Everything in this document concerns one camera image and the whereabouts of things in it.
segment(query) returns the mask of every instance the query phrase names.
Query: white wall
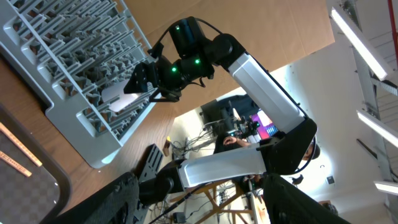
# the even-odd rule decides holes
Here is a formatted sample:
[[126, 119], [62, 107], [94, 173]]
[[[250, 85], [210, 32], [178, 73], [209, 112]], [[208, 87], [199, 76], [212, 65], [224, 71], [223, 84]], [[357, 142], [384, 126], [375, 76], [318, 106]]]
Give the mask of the white wall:
[[[335, 2], [328, 1], [329, 7]], [[383, 206], [385, 195], [373, 184], [381, 179], [380, 170], [356, 143], [360, 138], [373, 146], [370, 129], [356, 115], [364, 99], [351, 44], [337, 34], [334, 22], [332, 28], [336, 42], [293, 63], [285, 75], [286, 89], [318, 124], [322, 149], [321, 157], [304, 170], [304, 181], [298, 187], [315, 200], [331, 200], [351, 223], [389, 222]], [[331, 166], [327, 172], [333, 174], [336, 184], [319, 181], [322, 164]]]

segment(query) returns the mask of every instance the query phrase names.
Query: ceiling light fixture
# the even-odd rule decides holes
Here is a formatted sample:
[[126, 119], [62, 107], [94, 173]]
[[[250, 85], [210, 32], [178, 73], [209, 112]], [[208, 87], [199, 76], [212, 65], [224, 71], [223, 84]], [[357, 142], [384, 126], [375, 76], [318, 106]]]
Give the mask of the ceiling light fixture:
[[374, 184], [376, 185], [377, 189], [381, 192], [398, 195], [398, 184], [386, 181], [375, 181]]
[[357, 110], [356, 112], [361, 121], [367, 124], [375, 132], [379, 133], [383, 138], [387, 139], [387, 141], [391, 142], [391, 144], [395, 145], [395, 147], [398, 147], [398, 133], [395, 130], [391, 129], [386, 124], [365, 111]]
[[360, 29], [342, 8], [333, 6], [330, 16], [380, 80], [385, 79], [388, 74], [394, 73], [392, 68], [369, 43]]

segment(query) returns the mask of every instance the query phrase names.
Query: person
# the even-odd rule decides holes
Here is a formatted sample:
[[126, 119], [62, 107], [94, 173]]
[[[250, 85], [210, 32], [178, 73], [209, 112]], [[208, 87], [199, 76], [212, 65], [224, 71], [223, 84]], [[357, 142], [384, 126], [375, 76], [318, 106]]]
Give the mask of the person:
[[[250, 146], [250, 145], [251, 145], [250, 143], [243, 141], [242, 139], [239, 139], [234, 136], [230, 136], [228, 133], [223, 133], [223, 134], [219, 134], [217, 136], [214, 154], [233, 150], [233, 149], [239, 149], [240, 147], [246, 147], [246, 146]], [[312, 151], [313, 151], [313, 144], [311, 143], [309, 145], [307, 151], [304, 154], [304, 157], [303, 157], [304, 161], [309, 160]], [[320, 154], [321, 154], [321, 150], [320, 150], [319, 146], [317, 145], [315, 147], [315, 152], [314, 152], [312, 159], [318, 158]]]
[[338, 215], [337, 208], [330, 202], [330, 200], [320, 201], [318, 203], [322, 205], [325, 209], [327, 209], [329, 212]]

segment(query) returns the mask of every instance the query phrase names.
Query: wooden table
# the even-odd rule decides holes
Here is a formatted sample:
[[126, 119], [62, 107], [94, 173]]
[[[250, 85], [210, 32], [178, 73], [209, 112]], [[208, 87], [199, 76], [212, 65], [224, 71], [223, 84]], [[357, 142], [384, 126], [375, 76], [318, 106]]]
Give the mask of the wooden table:
[[[221, 213], [232, 214], [232, 223], [233, 224], [236, 224], [236, 216], [238, 216], [242, 220], [243, 223], [248, 224], [248, 222], [243, 218], [242, 214], [250, 214], [251, 216], [253, 216], [254, 213], [252, 210], [225, 210], [224, 209], [230, 203], [232, 203], [233, 201], [235, 201], [237, 198], [239, 198], [240, 196], [242, 196], [244, 194], [242, 189], [237, 184], [234, 183], [235, 189], [236, 189], [235, 194], [232, 197], [230, 197], [229, 199], [227, 199], [225, 202], [223, 202], [221, 205], [217, 205], [217, 202], [216, 202], [217, 186], [219, 186], [220, 184], [223, 184], [227, 181], [229, 181], [229, 179], [213, 182], [212, 184], [208, 184], [208, 185], [202, 187], [201, 189], [197, 190], [195, 193], [193, 193], [193, 194], [205, 193], [205, 195], [207, 196], [207, 198], [209, 199], [209, 201], [211, 202], [211, 204], [213, 206], [213, 209], [210, 210], [206, 215], [201, 217], [199, 219], [199, 221], [196, 221], [195, 224], [201, 224], [204, 221], [206, 221], [208, 218], [210, 218], [211, 216], [216, 215], [216, 214], [218, 215]], [[191, 192], [193, 189], [195, 189], [195, 188], [192, 187], [190, 189], [187, 189], [187, 192]], [[172, 198], [170, 200], [170, 202], [177, 202], [184, 196], [186, 196], [186, 194]]]
[[250, 203], [252, 206], [252, 209], [254, 210], [254, 223], [255, 224], [271, 224], [269, 221], [268, 217], [268, 211], [267, 207], [265, 205], [265, 202], [263, 200], [260, 201], [257, 197], [255, 197], [253, 194], [250, 194]]
[[2, 58], [0, 73], [0, 103], [31, 132], [70, 177], [73, 192], [64, 211], [121, 174], [139, 170], [146, 148], [153, 143], [162, 147], [174, 121], [175, 111], [170, 104], [157, 103], [114, 161], [101, 169], [93, 169], [45, 117], [45, 106]]

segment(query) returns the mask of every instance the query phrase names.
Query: black cable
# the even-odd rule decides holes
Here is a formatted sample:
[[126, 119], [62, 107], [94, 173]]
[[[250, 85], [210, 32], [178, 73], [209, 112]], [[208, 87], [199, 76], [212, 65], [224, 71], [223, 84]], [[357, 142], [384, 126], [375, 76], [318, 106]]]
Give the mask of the black cable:
[[171, 212], [172, 210], [177, 208], [181, 203], [186, 201], [186, 199], [190, 198], [193, 195], [193, 193], [195, 193], [196, 191], [198, 191], [199, 189], [201, 189], [202, 187], [204, 187], [207, 184], [209, 184], [209, 183], [201, 184], [198, 187], [196, 187], [195, 189], [193, 189], [191, 192], [186, 194], [186, 196], [184, 196], [183, 198], [181, 198], [180, 200], [178, 200], [177, 202], [172, 204], [169, 208], [167, 208], [162, 214], [160, 214], [158, 217], [156, 217], [154, 220], [152, 220], [149, 224], [156, 222], [158, 219], [162, 218], [164, 215], [168, 214], [169, 212]]
[[[153, 214], [155, 214], [155, 217], [157, 217], [157, 215], [156, 215], [156, 210], [157, 210], [157, 209], [158, 209], [159, 211], [162, 211], [163, 208], [169, 207], [169, 204], [166, 202], [166, 200], [163, 201], [164, 206], [159, 207], [159, 206], [158, 206], [159, 203], [160, 203], [160, 202], [158, 202], [158, 203], [155, 204], [153, 210], [149, 209], [149, 210], [150, 210], [150, 218], [151, 218], [151, 219], [153, 219], [153, 218], [152, 218], [152, 215], [153, 215]], [[156, 223], [167, 224], [166, 220], [167, 220], [167, 217], [163, 217], [163, 219], [157, 220]]]
[[166, 31], [160, 36], [159, 40], [157, 40], [157, 42], [154, 44], [154, 47], [155, 47], [157, 44], [159, 44], [160, 41], [162, 41], [163, 37], [168, 33], [168, 31], [169, 31], [172, 27], [173, 27], [173, 24], [171, 24], [171, 25], [169, 26], [169, 28], [167, 28]]
[[298, 170], [294, 171], [293, 174], [298, 174], [299, 172], [303, 171], [311, 162], [313, 155], [315, 155], [315, 147], [317, 146], [317, 137], [313, 137], [313, 143], [312, 143], [312, 152], [310, 158], [307, 160], [307, 162], [304, 164], [303, 167], [299, 168]]
[[[222, 192], [220, 192], [218, 195], [216, 195], [215, 198], [217, 198], [220, 194], [222, 194], [223, 192], [225, 192], [225, 191], [228, 190], [228, 189], [225, 189], [225, 190], [223, 190]], [[204, 203], [203, 205], [201, 205], [201, 206], [199, 207], [198, 210], [195, 210], [195, 211], [191, 212], [191, 214], [189, 214], [188, 218], [186, 218], [185, 220], [188, 220], [195, 212], [199, 212], [200, 209], [201, 209], [203, 206], [205, 206], [207, 203], [209, 203], [209, 202], [211, 202], [211, 200], [209, 200], [208, 202], [206, 202], [206, 203]]]
[[197, 197], [197, 198], [191, 198], [191, 200], [196, 200], [196, 199], [204, 198], [204, 197], [207, 197], [207, 196], [201, 196], [201, 197]]
[[203, 19], [199, 19], [199, 18], [195, 18], [197, 21], [202, 22], [208, 26], [210, 26], [211, 28], [213, 28], [213, 30], [217, 31], [219, 34], [223, 34], [219, 29], [215, 28], [213, 25], [211, 25], [210, 23], [204, 21]]
[[213, 130], [212, 130], [212, 129], [208, 129], [208, 128], [206, 128], [206, 127], [209, 126], [210, 124], [213, 124], [213, 123], [221, 123], [221, 122], [224, 122], [226, 119], [229, 119], [229, 118], [220, 119], [220, 120], [217, 120], [217, 121], [212, 121], [212, 122], [209, 122], [209, 123], [204, 124], [203, 127], [202, 127], [202, 129], [201, 129], [200, 132], [199, 132], [199, 136], [198, 136], [198, 137], [195, 137], [195, 138], [193, 138], [193, 139], [191, 139], [191, 140], [189, 140], [188, 142], [185, 143], [184, 146], [183, 146], [183, 144], [180, 143], [179, 141], [174, 141], [174, 142], [171, 144], [171, 145], [172, 145], [172, 150], [173, 150], [173, 152], [176, 153], [177, 150], [178, 150], [178, 151], [183, 151], [183, 152], [178, 152], [178, 153], [176, 153], [176, 154], [178, 154], [178, 156], [184, 156], [184, 155], [186, 155], [186, 154], [187, 154], [188, 152], [190, 152], [190, 151], [199, 152], [199, 150], [202, 150], [202, 149], [193, 150], [193, 149], [191, 149], [191, 147], [192, 147], [193, 145], [195, 145], [198, 141], [207, 141], [207, 140], [210, 140], [211, 138], [213, 138], [213, 137], [212, 137], [212, 135], [213, 135], [213, 133], [214, 133]]
[[186, 218], [185, 220], [188, 220], [195, 212], [199, 212], [200, 209], [201, 209], [203, 206], [205, 206], [207, 203], [209, 203], [209, 202], [211, 202], [211, 201], [208, 201], [208, 202], [204, 203], [203, 205], [201, 205], [201, 206], [199, 207], [198, 210], [195, 210], [195, 211], [191, 212], [191, 214], [190, 214], [190, 215], [188, 216], [188, 218]]

